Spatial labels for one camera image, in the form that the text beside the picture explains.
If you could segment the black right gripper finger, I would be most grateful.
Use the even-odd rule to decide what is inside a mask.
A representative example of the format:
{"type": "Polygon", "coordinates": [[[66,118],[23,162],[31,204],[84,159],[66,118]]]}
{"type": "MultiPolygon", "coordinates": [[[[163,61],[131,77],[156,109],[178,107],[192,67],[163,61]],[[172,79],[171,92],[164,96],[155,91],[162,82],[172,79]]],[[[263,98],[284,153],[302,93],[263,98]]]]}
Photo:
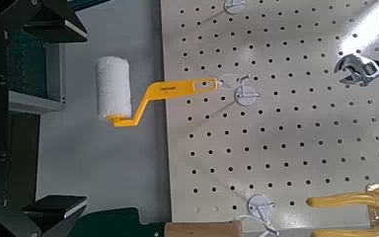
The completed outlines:
{"type": "Polygon", "coordinates": [[[19,32],[49,43],[88,40],[85,26],[66,0],[0,0],[0,37],[19,32]]]}
{"type": "Polygon", "coordinates": [[[67,237],[87,207],[81,196],[49,195],[23,208],[0,202],[0,237],[67,237]]]}

